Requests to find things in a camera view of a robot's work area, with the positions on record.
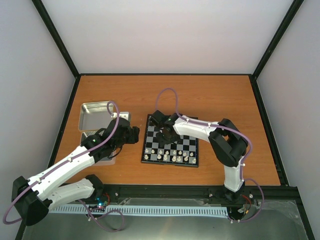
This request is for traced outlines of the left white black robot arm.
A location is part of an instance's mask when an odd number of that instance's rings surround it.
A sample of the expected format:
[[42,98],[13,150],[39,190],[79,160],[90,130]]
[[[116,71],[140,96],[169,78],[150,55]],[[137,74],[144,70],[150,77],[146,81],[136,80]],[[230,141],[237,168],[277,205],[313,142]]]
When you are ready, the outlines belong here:
[[103,183],[94,174],[76,183],[64,185],[64,182],[101,160],[111,160],[123,145],[136,144],[139,133],[140,129],[131,126],[127,119],[113,119],[108,127],[84,138],[74,151],[48,169],[30,178],[16,178],[12,184],[11,202],[20,220],[26,226],[32,226],[61,205],[82,199],[101,200]]

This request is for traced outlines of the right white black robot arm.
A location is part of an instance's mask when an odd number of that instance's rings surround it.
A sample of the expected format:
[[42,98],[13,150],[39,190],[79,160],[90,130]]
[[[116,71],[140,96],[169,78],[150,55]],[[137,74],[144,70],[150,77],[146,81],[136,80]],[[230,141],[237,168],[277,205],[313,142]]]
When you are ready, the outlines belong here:
[[252,143],[229,119],[224,118],[219,122],[202,121],[179,113],[165,115],[156,110],[149,121],[158,128],[156,138],[162,147],[180,143],[182,136],[210,143],[217,160],[224,167],[221,197],[230,203],[240,198],[245,186],[245,160],[252,151]]

